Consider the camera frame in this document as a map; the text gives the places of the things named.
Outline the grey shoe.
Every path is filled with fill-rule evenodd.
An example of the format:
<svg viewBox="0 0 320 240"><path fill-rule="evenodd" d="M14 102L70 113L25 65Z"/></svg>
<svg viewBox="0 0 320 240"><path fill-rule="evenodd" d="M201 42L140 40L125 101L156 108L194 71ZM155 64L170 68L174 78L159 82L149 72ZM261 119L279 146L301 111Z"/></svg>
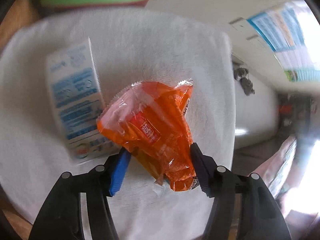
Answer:
<svg viewBox="0 0 320 240"><path fill-rule="evenodd" d="M253 83L250 79L244 77L240 80L240 85L244 90L246 96L250 96L255 94L255 90L253 89Z"/></svg>
<svg viewBox="0 0 320 240"><path fill-rule="evenodd" d="M234 69L234 79L236 81L240 81L243 78L246 78L249 74L249 71L247 68L239 67Z"/></svg>

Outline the grey shoe left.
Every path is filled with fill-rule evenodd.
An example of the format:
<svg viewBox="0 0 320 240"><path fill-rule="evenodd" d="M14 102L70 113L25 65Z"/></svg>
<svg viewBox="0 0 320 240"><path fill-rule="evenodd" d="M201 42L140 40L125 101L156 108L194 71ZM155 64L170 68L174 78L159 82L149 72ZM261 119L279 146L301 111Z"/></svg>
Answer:
<svg viewBox="0 0 320 240"><path fill-rule="evenodd" d="M239 67L234 69L234 79L236 81L240 81L243 78L246 78L249 74L249 71L247 68Z"/></svg>

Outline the red bucket on shelf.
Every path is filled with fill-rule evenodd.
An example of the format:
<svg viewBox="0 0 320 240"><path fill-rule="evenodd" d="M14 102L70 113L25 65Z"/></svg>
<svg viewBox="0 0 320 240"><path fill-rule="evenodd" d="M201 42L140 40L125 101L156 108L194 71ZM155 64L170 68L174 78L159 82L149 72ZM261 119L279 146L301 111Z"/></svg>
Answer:
<svg viewBox="0 0 320 240"><path fill-rule="evenodd" d="M279 106L279 115L280 116L289 116L292 114L293 107L292 105L280 105Z"/></svg>

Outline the white blue milk carton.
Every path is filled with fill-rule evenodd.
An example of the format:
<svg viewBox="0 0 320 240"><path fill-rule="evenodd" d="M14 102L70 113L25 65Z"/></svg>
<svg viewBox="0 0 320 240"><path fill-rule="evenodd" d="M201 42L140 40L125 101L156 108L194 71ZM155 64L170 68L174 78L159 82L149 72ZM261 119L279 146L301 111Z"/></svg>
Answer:
<svg viewBox="0 0 320 240"><path fill-rule="evenodd" d="M97 129L97 118L106 104L90 38L47 56L46 86L55 124L76 163L119 151Z"/></svg>

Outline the dark storage shelf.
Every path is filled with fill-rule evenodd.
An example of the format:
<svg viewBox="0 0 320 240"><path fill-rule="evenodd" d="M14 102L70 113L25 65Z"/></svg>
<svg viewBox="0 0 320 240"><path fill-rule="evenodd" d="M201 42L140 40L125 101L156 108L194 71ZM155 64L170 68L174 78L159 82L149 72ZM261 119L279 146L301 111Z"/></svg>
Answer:
<svg viewBox="0 0 320 240"><path fill-rule="evenodd" d="M278 94L278 130L277 136L286 138L289 135L312 137L311 135L311 106L313 97L305 93ZM293 111L289 116L279 115L280 105L292 105Z"/></svg>

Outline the grey shoe right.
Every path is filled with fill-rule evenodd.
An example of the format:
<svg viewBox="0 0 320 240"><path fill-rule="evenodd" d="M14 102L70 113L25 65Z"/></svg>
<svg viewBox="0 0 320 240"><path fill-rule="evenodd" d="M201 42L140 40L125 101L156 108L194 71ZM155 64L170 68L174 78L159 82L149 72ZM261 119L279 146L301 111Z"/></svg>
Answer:
<svg viewBox="0 0 320 240"><path fill-rule="evenodd" d="M250 96L255 94L255 90L253 89L253 83L250 79L244 77L240 80L240 85L244 90L246 96Z"/></svg>

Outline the striped pink bedding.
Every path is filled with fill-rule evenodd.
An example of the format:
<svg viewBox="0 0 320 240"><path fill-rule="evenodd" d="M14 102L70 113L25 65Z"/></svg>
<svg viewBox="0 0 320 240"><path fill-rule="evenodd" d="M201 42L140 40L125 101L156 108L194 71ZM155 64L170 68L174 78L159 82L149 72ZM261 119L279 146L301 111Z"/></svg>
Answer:
<svg viewBox="0 0 320 240"><path fill-rule="evenodd" d="M278 196L288 178L296 154L296 146L296 137L289 136L272 157L253 171L264 181L274 198Z"/></svg>

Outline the white towel cloth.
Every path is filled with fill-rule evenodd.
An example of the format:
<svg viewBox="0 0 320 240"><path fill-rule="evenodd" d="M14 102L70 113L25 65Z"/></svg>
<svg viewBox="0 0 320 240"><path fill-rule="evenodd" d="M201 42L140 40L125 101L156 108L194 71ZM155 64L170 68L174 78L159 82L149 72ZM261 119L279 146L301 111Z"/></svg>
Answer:
<svg viewBox="0 0 320 240"><path fill-rule="evenodd" d="M126 86L192 79L187 110L193 140L230 168L235 91L228 36L210 25L137 8L75 11L18 31L1 54L1 186L33 222L65 171L86 173L105 157L73 162L54 123L45 83L51 53L90 38L104 100Z"/></svg>

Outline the orange snack bag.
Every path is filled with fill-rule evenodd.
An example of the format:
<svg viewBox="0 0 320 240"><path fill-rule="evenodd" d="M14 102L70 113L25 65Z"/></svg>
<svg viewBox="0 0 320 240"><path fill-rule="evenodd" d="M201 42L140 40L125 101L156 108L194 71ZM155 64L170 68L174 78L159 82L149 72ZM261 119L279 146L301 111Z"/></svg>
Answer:
<svg viewBox="0 0 320 240"><path fill-rule="evenodd" d="M185 119L192 93L192 79L174 87L158 81L135 82L104 109L97 129L130 152L157 184L168 183L176 192L192 190L199 184Z"/></svg>

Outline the wall poster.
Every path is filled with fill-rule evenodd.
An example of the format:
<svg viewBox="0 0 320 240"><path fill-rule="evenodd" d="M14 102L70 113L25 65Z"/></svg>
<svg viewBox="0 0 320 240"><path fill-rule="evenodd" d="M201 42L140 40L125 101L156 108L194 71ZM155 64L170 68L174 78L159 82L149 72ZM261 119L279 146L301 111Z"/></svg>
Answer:
<svg viewBox="0 0 320 240"><path fill-rule="evenodd" d="M272 7L247 21L290 82L319 81L319 22L304 0Z"/></svg>

